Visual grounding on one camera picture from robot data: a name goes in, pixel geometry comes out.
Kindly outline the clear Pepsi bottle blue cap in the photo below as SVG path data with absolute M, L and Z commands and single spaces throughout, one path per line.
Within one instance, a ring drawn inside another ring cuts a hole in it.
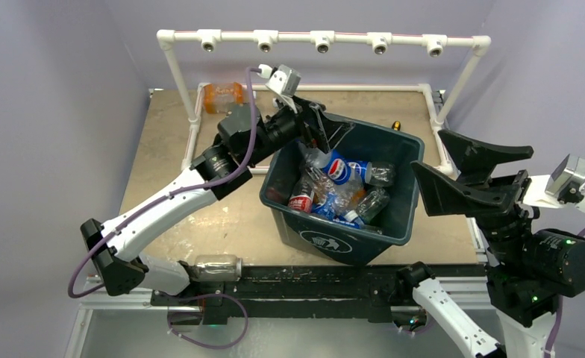
M 302 146 L 300 151 L 307 164 L 323 172 L 337 185 L 352 182 L 389 187 L 395 183 L 397 171 L 391 163 L 347 160 L 336 150 L 325 153 L 318 148 Z

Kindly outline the clear bottle red cap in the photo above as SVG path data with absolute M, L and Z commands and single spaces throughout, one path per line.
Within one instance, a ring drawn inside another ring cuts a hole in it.
M 291 210 L 311 213 L 315 196 L 316 191 L 312 180 L 302 177 L 294 186 L 287 206 Z

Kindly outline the clear bottle blue label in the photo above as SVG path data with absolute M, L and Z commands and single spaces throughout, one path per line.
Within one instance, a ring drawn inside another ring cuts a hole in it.
M 364 222 L 355 211 L 357 205 L 365 196 L 365 189 L 358 190 L 350 198 L 346 194 L 329 192 L 323 195 L 317 203 L 313 204 L 310 213 L 320 218 L 329 220 L 339 219 L 340 221 L 350 222 L 360 227 L 364 225 Z

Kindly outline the clear bottle white cap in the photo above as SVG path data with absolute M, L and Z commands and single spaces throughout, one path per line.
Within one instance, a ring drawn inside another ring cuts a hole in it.
M 390 202 L 390 194 L 382 187 L 370 189 L 367 195 L 361 199 L 357 206 L 348 211 L 343 218 L 347 222 L 357 224 L 370 224 Z

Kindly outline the dark green plastic bin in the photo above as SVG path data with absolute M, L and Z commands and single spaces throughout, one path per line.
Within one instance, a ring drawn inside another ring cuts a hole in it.
M 388 205 L 372 220 L 374 233 L 328 222 L 291 210 L 287 204 L 301 177 L 301 153 L 291 142 L 275 153 L 260 190 L 260 201 L 270 208 L 281 241 L 300 251 L 350 266 L 364 266 L 393 246 L 406 245 L 413 231 L 419 190 L 411 162 L 422 160 L 420 138 L 387 126 L 354 120 L 354 127 L 336 146 L 347 160 L 382 161 L 397 169 L 388 189 Z

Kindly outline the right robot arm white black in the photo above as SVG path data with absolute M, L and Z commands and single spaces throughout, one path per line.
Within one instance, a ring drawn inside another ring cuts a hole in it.
M 424 263 L 398 271 L 397 298 L 422 307 L 465 357 L 553 357 L 562 300 L 585 291 L 585 236 L 533 231 L 532 222 L 543 208 L 585 213 L 585 159 L 570 154 L 549 175 L 521 170 L 496 178 L 496 166 L 531 158 L 532 147 L 490 144 L 450 130 L 439 138 L 459 175 L 451 179 L 412 162 L 425 212 L 475 220 L 496 259 L 485 271 L 504 341 L 479 327 Z

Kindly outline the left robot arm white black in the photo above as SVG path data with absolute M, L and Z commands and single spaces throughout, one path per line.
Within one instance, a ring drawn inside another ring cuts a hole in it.
M 134 209 L 105 222 L 89 219 L 81 234 L 110 296 L 136 288 L 158 290 L 181 305 L 198 297 L 187 265 L 143 254 L 162 233 L 187 216 L 230 195 L 251 180 L 251 168 L 295 141 L 327 153 L 354 122 L 324 112 L 324 105 L 297 96 L 263 121 L 252 103 L 234 104 L 218 124 L 213 144 L 176 179 Z

